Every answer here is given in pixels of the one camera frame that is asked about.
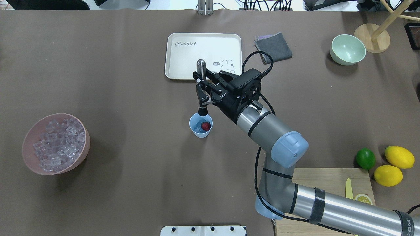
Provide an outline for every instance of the pink bowl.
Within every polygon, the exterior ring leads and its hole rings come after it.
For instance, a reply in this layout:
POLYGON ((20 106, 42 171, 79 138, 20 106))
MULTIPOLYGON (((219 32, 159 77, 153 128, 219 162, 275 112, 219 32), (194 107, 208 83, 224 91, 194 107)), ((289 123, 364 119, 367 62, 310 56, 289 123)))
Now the pink bowl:
POLYGON ((57 113, 57 114, 52 114, 49 115, 47 117, 42 118, 40 121, 38 121, 28 132, 28 134, 25 137, 24 143, 22 145, 22 156, 24 158, 24 162, 26 164, 26 166, 32 170, 33 172, 40 174, 40 175, 46 175, 46 176, 50 176, 50 175, 56 175, 56 174, 60 174, 60 173, 64 173, 70 170, 73 170, 76 166, 78 166, 85 158, 86 155, 89 151, 90 148, 90 138, 89 138, 89 133, 86 130, 86 127, 84 127, 83 123, 76 117, 69 115, 69 114, 65 114, 65 113, 57 113), (34 143, 39 141, 39 135, 42 133, 45 133, 45 126, 52 121, 53 119, 56 119, 58 122, 62 122, 64 119, 70 119, 70 118, 74 118, 76 119, 78 122, 80 122, 80 124, 82 125, 84 132, 86 134, 86 141, 84 143, 84 146, 82 148, 82 151, 79 155, 79 157, 76 159, 75 162, 73 162, 73 164, 71 164, 69 167, 67 167, 66 169, 62 170, 62 171, 58 171, 58 172, 45 172, 41 169, 41 167, 39 166, 40 161, 37 158, 37 156, 35 155, 35 149, 34 149, 34 143))

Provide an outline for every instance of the yellow knife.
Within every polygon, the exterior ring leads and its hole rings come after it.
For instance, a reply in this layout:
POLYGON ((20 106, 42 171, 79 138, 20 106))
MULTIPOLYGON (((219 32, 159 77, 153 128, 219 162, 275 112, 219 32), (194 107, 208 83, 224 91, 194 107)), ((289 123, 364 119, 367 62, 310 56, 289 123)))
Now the yellow knife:
POLYGON ((346 198, 353 199, 352 180, 349 178, 346 181, 346 198))

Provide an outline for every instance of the blue joint cap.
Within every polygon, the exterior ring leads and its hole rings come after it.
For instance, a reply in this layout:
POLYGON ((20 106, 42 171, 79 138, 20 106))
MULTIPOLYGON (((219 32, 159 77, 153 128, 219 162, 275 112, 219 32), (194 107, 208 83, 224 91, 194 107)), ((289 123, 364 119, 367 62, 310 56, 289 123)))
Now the blue joint cap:
MULTIPOLYGON (((270 203, 268 203, 263 197, 261 197, 262 200, 264 201, 265 204, 267 204, 271 209, 273 209, 275 212, 284 215, 283 212, 277 210, 276 208, 274 208, 270 203)), ((260 199, 257 198, 255 199, 255 210, 262 216, 267 217, 269 219, 275 219, 275 220, 281 220, 283 219, 283 217, 278 216, 274 213, 272 213, 269 209, 267 209, 260 201, 260 199)))
POLYGON ((296 131, 281 136, 271 149, 271 158, 284 168, 292 167, 309 148, 309 143, 296 131))

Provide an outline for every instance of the lemon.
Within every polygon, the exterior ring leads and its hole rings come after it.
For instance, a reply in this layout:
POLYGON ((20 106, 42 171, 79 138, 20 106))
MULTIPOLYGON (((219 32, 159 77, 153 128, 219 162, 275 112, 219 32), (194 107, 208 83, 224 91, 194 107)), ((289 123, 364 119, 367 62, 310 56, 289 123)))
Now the lemon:
POLYGON ((410 169, 414 165, 414 155, 399 146, 389 146, 385 149, 385 158, 400 169, 410 169))
POLYGON ((393 165, 381 165, 373 173, 376 182, 386 187, 397 185, 402 180, 402 172, 393 165))
POLYGON ((358 194, 354 197, 354 199, 359 202, 364 202, 373 205, 372 199, 365 194, 358 194))

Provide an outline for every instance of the wooden cutting board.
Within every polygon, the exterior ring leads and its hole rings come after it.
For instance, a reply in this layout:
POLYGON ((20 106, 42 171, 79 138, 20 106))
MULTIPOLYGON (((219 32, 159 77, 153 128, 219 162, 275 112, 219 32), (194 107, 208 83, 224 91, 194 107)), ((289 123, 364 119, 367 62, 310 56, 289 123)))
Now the wooden cutting board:
MULTIPOLYGON (((324 189, 326 192, 345 197, 346 180, 352 180, 353 195, 366 194, 373 204, 372 185, 367 170, 363 169, 329 169, 329 168, 296 168, 293 182, 312 188, 324 189)), ((313 224, 295 220, 276 220, 277 236, 349 236, 322 228, 313 224)))

